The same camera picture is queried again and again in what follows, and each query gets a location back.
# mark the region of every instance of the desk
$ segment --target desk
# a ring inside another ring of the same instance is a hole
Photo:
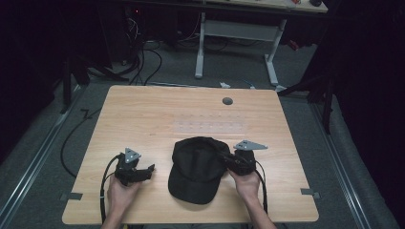
[[[328,8],[322,3],[319,7],[314,7],[309,0],[302,0],[300,4],[294,4],[291,0],[202,0],[206,2],[221,3],[228,5],[239,5],[246,7],[256,7],[265,9],[278,10],[296,10],[305,12],[322,12],[328,11]],[[278,86],[278,79],[273,66],[274,54],[280,43],[283,31],[285,29],[287,19],[282,19],[277,26],[264,26],[243,24],[234,22],[225,22],[217,20],[205,20],[205,13],[202,12],[202,20],[200,25],[200,46],[197,54],[196,63],[196,78],[203,77],[203,58],[204,58],[204,38],[206,35],[224,36],[241,39],[251,39],[259,41],[272,42],[271,48],[265,55],[266,67],[270,83],[273,86]]]
[[[224,97],[230,97],[233,104],[224,105]],[[212,136],[227,143],[230,149],[243,139],[267,145],[268,149],[255,151],[255,157],[266,170],[271,219],[275,222],[318,219],[312,196],[301,194],[301,189],[308,189],[309,185],[274,91],[113,86],[72,190],[83,194],[82,199],[68,201],[63,221],[101,223],[102,175],[108,162],[129,147],[142,154],[139,169],[156,164],[156,170],[152,179],[141,186],[123,222],[249,222],[248,212],[228,173],[208,204],[187,203],[169,194],[167,181],[174,144],[196,135]]]

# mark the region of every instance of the black baseball cap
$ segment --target black baseball cap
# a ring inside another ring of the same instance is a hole
[[[168,188],[183,201],[206,204],[216,195],[226,166],[220,155],[230,155],[227,144],[196,136],[176,142]]]

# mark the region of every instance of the metal rail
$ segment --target metal rail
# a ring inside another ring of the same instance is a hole
[[[63,126],[63,123],[66,121],[69,116],[73,106],[77,100],[83,95],[85,87],[76,86],[74,90],[74,97],[72,105],[66,110],[64,114],[61,114],[57,121],[52,126],[51,130],[47,134],[44,142],[33,158],[30,166],[28,167],[26,173],[21,177],[14,191],[12,192],[9,200],[3,206],[0,211],[0,228],[8,228],[11,223],[12,218],[17,212],[21,202],[24,200],[26,194],[30,191],[30,188],[41,171],[42,166],[44,165],[48,155],[50,154],[53,142],[57,137],[60,129]]]
[[[332,167],[336,173],[337,179],[342,188],[343,194],[346,197],[346,201],[351,208],[352,215],[358,226],[358,228],[369,229],[372,228],[367,216],[363,210],[360,199],[358,198],[357,192],[352,186],[352,182],[346,173],[345,167],[340,159],[340,156],[337,152],[336,147],[334,146],[333,140],[330,135],[325,131],[325,128],[322,125],[322,114],[319,108],[315,104],[309,104],[309,107],[316,118],[316,123],[318,124],[319,129],[322,132],[322,136],[327,143],[330,152],[330,159],[332,162]]]

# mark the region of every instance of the cap brim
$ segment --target cap brim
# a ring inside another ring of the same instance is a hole
[[[195,204],[207,204],[216,195],[221,177],[209,182],[196,182],[181,175],[173,166],[169,176],[168,188],[170,194],[183,201]]]

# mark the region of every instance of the human hand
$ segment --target human hand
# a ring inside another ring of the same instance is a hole
[[[142,182],[133,183],[131,186],[124,186],[115,176],[110,176],[110,187],[108,189],[109,212],[125,213]]]
[[[235,179],[236,190],[244,201],[258,198],[260,179],[256,173],[239,176],[230,170],[228,172]]]
[[[110,176],[110,187],[107,192],[110,209],[101,229],[119,228],[125,212],[134,201],[135,195],[141,184],[142,182],[136,182],[127,187],[124,186],[115,176]]]

